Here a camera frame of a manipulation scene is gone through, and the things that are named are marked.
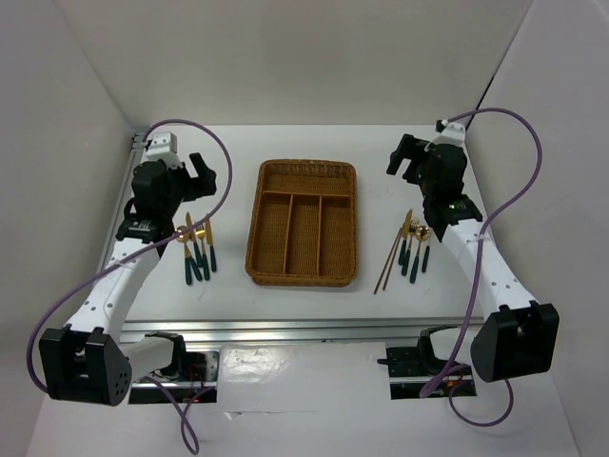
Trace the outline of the gold knife green handle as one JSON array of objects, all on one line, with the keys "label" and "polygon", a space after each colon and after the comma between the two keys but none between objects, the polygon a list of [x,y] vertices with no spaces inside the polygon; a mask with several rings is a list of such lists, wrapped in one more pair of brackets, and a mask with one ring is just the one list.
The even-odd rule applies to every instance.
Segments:
[{"label": "gold knife green handle", "polygon": [[[192,226],[192,219],[191,219],[189,211],[187,211],[187,213],[186,213],[186,222],[187,222],[187,226],[188,227]],[[196,238],[196,234],[195,234],[195,230],[194,229],[192,229],[189,232],[189,239],[192,242],[193,247],[194,247],[196,265],[199,268],[199,270],[202,271],[202,268],[203,268],[203,258],[202,258],[201,251],[200,251],[200,249],[198,247],[198,244],[197,244],[197,238]]]},{"label": "gold knife green handle", "polygon": [[404,264],[404,261],[405,261],[407,239],[408,239],[408,234],[409,234],[409,231],[410,231],[411,222],[412,222],[412,210],[410,209],[406,213],[406,216],[405,216],[405,219],[404,219],[404,223],[403,223],[402,244],[401,244],[400,253],[399,253],[399,265],[400,266],[402,266]]}]

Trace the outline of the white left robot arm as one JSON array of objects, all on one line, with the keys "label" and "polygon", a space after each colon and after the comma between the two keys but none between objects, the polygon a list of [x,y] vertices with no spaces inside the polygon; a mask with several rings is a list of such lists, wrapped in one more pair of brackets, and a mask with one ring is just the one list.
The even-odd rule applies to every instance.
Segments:
[{"label": "white left robot arm", "polygon": [[184,202],[217,190],[216,174],[198,152],[181,161],[146,161],[133,171],[132,196],[108,268],[96,280],[86,302],[61,328],[46,329],[39,352],[47,393],[54,400],[117,406],[130,385],[154,371],[177,380],[188,369],[186,344],[176,333],[146,334],[127,349],[119,337],[128,312],[165,249],[160,241],[174,234],[173,217]]}]

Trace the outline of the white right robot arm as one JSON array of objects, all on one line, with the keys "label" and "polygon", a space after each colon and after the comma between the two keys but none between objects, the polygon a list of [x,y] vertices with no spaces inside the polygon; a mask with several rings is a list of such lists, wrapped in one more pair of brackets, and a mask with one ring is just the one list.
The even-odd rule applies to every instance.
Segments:
[{"label": "white right robot arm", "polygon": [[522,285],[483,229],[481,212],[463,191],[463,148],[405,134],[389,156],[387,174],[396,174],[404,160],[403,179],[420,188],[426,224],[476,290],[484,323],[469,349],[475,371],[487,383],[548,371],[558,311]]}]

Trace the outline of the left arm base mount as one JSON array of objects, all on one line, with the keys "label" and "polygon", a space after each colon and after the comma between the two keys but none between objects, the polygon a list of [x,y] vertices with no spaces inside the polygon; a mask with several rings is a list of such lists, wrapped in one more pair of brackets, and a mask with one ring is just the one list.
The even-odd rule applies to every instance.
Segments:
[{"label": "left arm base mount", "polygon": [[[178,403],[213,404],[217,402],[220,352],[189,351],[178,368],[157,369],[149,374],[165,387]],[[169,404],[169,398],[153,383],[142,379],[132,384],[130,405]]]}]

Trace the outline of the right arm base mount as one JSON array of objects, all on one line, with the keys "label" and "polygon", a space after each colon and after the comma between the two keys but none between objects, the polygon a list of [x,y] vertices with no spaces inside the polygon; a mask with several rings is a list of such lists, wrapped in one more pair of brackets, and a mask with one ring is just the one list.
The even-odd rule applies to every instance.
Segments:
[{"label": "right arm base mount", "polygon": [[[392,400],[420,399],[420,391],[435,375],[442,371],[445,361],[437,358],[428,335],[421,336],[413,347],[391,347],[377,364],[386,367]],[[443,378],[429,395],[430,398],[447,398],[452,389],[456,397],[477,395],[470,368],[463,368]]]}]

